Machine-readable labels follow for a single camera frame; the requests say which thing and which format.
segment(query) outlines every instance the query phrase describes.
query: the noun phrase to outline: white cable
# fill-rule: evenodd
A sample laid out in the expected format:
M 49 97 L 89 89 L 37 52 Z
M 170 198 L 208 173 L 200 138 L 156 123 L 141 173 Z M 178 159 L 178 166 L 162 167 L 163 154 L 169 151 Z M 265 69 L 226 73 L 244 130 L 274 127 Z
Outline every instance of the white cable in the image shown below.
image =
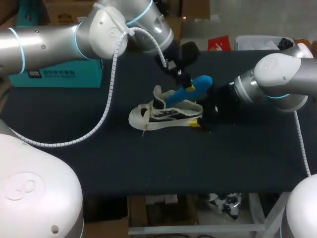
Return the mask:
M 310 169 L 309 169 L 308 162 L 307 162 L 307 158 L 306 158 L 306 152 L 305 152 L 305 147 L 304 147 L 304 141 L 303 141 L 302 132 L 301 132 L 301 125 L 299 124 L 299 119 L 298 119 L 297 111 L 294 112 L 294 117 L 295 117 L 295 123 L 296 123 L 296 127 L 297 127 L 297 133 L 298 133 L 299 143 L 301 144 L 302 156 L 303 156 L 304 165 L 305 165 L 305 168 L 306 168 L 306 173 L 307 173 L 307 176 L 310 177 L 310 176 L 312 176 L 312 174 L 311 174 L 311 171 L 310 171 Z
M 167 63 L 165 61 L 165 58 L 164 58 L 164 55 L 163 55 L 163 52 L 162 50 L 160 49 L 158 43 L 156 42 L 156 40 L 154 39 L 154 37 L 149 33 L 147 32 L 146 30 L 142 29 L 142 28 L 138 28 L 138 27 L 132 27 L 130 28 L 130 30 L 132 31 L 139 31 L 139 32 L 142 32 L 144 33 L 145 35 L 147 35 L 150 40 L 154 43 L 155 45 L 155 48 L 157 49 L 158 51 L 158 54 L 159 54 L 159 57 L 162 61 L 162 64 L 163 66 L 166 68 L 167 67 Z M 111 100 L 112 100 L 112 93 L 113 93 L 113 86 L 114 86 L 114 79 L 115 79 L 115 71 L 116 71 L 116 66 L 117 66 L 117 58 L 118 58 L 118 54 L 119 54 L 119 49 L 120 49 L 120 46 L 121 46 L 121 43 L 123 41 L 123 39 L 128 35 L 128 32 L 124 32 L 118 43 L 117 43 L 117 48 L 115 49 L 114 51 L 114 55 L 113 55 L 113 61 L 112 61 L 112 68 L 111 68 L 111 78 L 110 78 L 110 86 L 109 86 L 109 92 L 108 92 L 108 99 L 107 99 L 107 104 L 106 104 L 106 108 L 105 108 L 105 111 L 104 111 L 104 114 L 103 116 L 101 117 L 101 119 L 99 120 L 99 122 L 97 123 L 97 125 L 91 130 L 89 131 L 86 135 L 78 138 L 78 139 L 75 139 L 75 140 L 72 140 L 72 141 L 68 141 L 68 142 L 64 142 L 64 143 L 54 143 L 54 144 L 47 144 L 47 143 L 40 143 L 40 142 L 36 142 L 34 140 L 31 140 L 31 139 L 28 139 L 26 137 L 24 137 L 23 135 L 20 135 L 19 133 L 15 132 L 14 130 L 11 130 L 24 142 L 28 143 L 28 144 L 31 144 L 31 145 L 34 145 L 34 146 L 38 146 L 38 147 L 46 147 L 46 148 L 56 148 L 56 147 L 64 147 L 64 146 L 69 146 L 69 145 L 73 145 L 73 144 L 77 144 L 79 142 L 82 142 L 84 140 L 86 140 L 87 138 L 89 138 L 90 136 L 92 136 L 101 126 L 102 124 L 104 123 L 107 115 L 108 115 L 108 112 L 109 112 L 109 108 L 110 108 L 110 105 L 111 105 Z

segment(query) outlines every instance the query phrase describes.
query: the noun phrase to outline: shoe sole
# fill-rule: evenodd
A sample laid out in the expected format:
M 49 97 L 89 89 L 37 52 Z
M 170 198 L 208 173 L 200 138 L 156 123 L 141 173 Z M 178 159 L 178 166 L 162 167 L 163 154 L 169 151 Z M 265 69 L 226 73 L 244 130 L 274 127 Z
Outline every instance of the shoe sole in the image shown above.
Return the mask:
M 147 123 L 141 115 L 141 109 L 135 108 L 130 112 L 129 123 L 133 128 L 138 130 L 159 130 L 171 126 L 190 126 L 191 122 L 200 117 L 201 116 L 188 119 Z

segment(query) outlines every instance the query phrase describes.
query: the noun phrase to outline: shoelace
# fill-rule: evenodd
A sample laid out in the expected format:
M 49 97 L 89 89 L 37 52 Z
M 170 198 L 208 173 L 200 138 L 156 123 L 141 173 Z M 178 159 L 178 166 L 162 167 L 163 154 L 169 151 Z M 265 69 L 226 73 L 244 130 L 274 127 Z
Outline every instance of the shoelace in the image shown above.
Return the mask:
M 152 107 L 151 103 L 149 103 L 149 104 L 140 104 L 139 105 L 139 109 L 144 109 L 144 108 L 147 109 L 147 110 L 145 111 L 144 116 L 143 116 L 146 124 L 145 124 L 145 128 L 143 130 L 142 137 L 143 137 L 145 131 L 147 130 L 147 126 L 148 126 L 148 124 L 150 122 L 150 114 L 151 114 L 151 110 L 152 110 L 153 107 Z

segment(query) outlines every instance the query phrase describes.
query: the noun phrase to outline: sneaker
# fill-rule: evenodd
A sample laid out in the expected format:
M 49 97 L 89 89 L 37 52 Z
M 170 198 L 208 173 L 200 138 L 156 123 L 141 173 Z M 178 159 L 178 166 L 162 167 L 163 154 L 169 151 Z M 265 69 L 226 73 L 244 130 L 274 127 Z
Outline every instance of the sneaker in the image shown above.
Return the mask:
M 129 123 L 138 130 L 158 130 L 170 126 L 190 126 L 203 115 L 203 107 L 184 100 L 166 108 L 167 98 L 175 93 L 169 90 L 162 93 L 161 87 L 154 88 L 154 99 L 148 104 L 141 104 L 129 115 Z

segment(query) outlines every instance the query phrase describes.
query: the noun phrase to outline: blue brush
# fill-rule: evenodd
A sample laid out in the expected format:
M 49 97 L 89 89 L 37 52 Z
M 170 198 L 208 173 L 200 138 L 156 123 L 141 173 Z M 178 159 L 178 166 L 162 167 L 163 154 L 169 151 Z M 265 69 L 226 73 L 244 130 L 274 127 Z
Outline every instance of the blue brush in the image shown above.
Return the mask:
M 209 76 L 200 76 L 192 81 L 192 85 L 195 87 L 195 91 L 189 92 L 184 88 L 179 89 L 169 96 L 166 101 L 166 107 L 171 107 L 173 104 L 182 102 L 185 99 L 196 101 L 202 96 L 205 96 L 207 94 L 207 90 L 212 86 L 212 78 Z

